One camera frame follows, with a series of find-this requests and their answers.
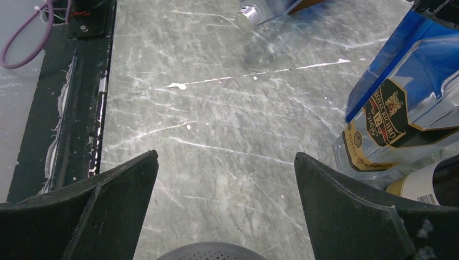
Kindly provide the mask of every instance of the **gray wall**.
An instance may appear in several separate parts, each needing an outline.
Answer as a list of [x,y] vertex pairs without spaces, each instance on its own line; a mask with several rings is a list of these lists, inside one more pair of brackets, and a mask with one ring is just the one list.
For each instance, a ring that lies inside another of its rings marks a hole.
[[[0,1],[2,49],[17,28],[33,14],[34,6],[42,3],[42,0]],[[46,23],[37,17],[10,47],[7,61],[16,63],[25,58],[35,49],[45,28]],[[44,51],[20,69],[0,67],[0,203],[5,202],[8,196],[43,56]]]

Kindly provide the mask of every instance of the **wine bottle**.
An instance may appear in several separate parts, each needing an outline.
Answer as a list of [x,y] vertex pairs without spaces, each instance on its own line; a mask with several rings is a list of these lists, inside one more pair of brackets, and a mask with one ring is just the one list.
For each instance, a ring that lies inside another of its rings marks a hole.
[[304,0],[239,0],[241,10],[235,20],[239,29],[251,30],[276,17],[288,14]]
[[386,191],[418,202],[459,207],[459,154],[394,181]]

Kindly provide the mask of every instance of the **white paint splatter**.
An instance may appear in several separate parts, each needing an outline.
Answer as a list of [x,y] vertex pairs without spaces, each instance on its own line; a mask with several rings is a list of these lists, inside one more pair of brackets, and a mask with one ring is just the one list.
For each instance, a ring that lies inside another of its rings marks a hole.
[[73,58],[72,62],[69,64],[69,69],[67,71],[67,74],[65,75],[66,83],[62,86],[61,95],[57,99],[57,111],[59,112],[59,121],[57,122],[56,128],[54,129],[54,131],[56,132],[56,139],[53,140],[53,142],[48,148],[46,161],[44,165],[44,177],[46,179],[46,182],[44,183],[43,188],[39,191],[38,195],[49,192],[51,188],[51,179],[53,177],[55,157],[57,155],[57,144],[59,136],[61,134],[62,116],[64,114],[65,106],[67,104],[68,90],[70,86],[70,79],[72,77],[74,64],[75,58]]
[[[295,69],[309,69],[309,68],[314,68],[314,67],[323,67],[323,66],[329,66],[329,65],[340,64],[340,63],[347,63],[347,62],[351,62],[351,61],[340,58],[337,62],[319,63],[319,64],[314,64],[314,65],[309,65],[309,66],[304,66],[304,67],[298,67],[298,68],[295,68]],[[280,70],[275,70],[275,71],[267,71],[267,72],[259,72],[259,73],[242,75],[242,77],[248,77],[248,76],[251,77],[251,76],[253,76],[253,79],[257,80],[258,78],[255,75],[268,74],[268,73],[278,73],[278,72],[290,72],[290,71],[292,71],[292,69],[280,69]],[[195,82],[190,82],[190,83],[172,83],[169,86],[167,86],[167,88],[177,87],[177,88],[180,88],[181,90],[185,90],[187,88],[187,85],[200,84],[200,83],[213,82],[213,81],[218,81],[218,83],[221,83],[221,80],[228,80],[228,79],[234,79],[234,78],[235,77],[228,76],[228,77],[221,77],[219,79],[209,79],[209,80],[195,81]]]
[[180,88],[180,90],[185,90],[187,88],[186,85],[188,85],[188,84],[172,83],[169,86],[167,86],[166,88]]
[[314,64],[314,65],[309,65],[309,66],[306,66],[306,67],[299,67],[299,68],[296,68],[296,69],[309,69],[309,68],[314,68],[314,67],[323,67],[323,66],[328,66],[328,65],[333,65],[333,64],[340,64],[340,63],[347,63],[347,62],[351,62],[351,61],[344,60],[344,59],[340,58],[337,62]]
[[289,72],[291,69],[280,69],[280,70],[275,70],[273,72]]

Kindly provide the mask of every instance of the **marble floor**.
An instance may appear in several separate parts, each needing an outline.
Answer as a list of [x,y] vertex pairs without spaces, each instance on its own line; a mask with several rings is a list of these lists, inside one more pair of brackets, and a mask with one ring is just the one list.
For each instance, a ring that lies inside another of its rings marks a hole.
[[119,0],[102,169],[160,156],[134,258],[222,241],[314,259],[294,155],[335,167],[347,96],[409,7],[327,0],[241,32],[238,0]]

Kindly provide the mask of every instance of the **silver bottle cap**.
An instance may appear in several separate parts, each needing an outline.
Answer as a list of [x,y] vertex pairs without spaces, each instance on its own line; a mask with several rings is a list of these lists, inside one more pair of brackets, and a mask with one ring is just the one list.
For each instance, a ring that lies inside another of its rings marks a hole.
[[260,16],[254,6],[243,7],[235,17],[236,25],[241,30],[252,30],[258,25]]

